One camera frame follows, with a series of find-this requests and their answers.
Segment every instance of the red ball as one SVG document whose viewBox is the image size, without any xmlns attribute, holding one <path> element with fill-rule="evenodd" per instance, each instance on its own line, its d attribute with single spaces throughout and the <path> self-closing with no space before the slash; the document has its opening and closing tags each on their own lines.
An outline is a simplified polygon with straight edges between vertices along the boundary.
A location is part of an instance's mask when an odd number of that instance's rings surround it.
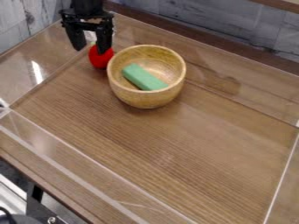
<svg viewBox="0 0 299 224">
<path fill-rule="evenodd" d="M 104 69 L 108 67 L 108 62 L 112 59 L 114 53 L 109 48 L 102 54 L 98 54 L 97 46 L 93 45 L 88 51 L 88 59 L 93 67 Z"/>
</svg>

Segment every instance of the wooden bowl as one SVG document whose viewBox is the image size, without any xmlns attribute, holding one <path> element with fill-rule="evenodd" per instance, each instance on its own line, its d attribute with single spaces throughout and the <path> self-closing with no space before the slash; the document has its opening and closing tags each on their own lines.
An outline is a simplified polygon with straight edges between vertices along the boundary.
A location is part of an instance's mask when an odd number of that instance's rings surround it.
<svg viewBox="0 0 299 224">
<path fill-rule="evenodd" d="M 142 91 L 124 78 L 121 70 L 136 63 L 166 88 Z M 185 63 L 181 56 L 158 45 L 136 45 L 118 52 L 106 66 L 109 86 L 117 98 L 140 109 L 153 109 L 165 105 L 180 93 L 185 77 Z"/>
</svg>

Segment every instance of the sponge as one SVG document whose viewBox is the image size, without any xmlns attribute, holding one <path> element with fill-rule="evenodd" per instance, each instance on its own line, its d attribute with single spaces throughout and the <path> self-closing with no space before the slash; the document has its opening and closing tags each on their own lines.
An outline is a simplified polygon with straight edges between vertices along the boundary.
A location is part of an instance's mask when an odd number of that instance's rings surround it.
<svg viewBox="0 0 299 224">
<path fill-rule="evenodd" d="M 122 69 L 124 77 L 141 89 L 157 90 L 166 88 L 168 85 L 156 79 L 137 64 L 130 64 Z"/>
</svg>

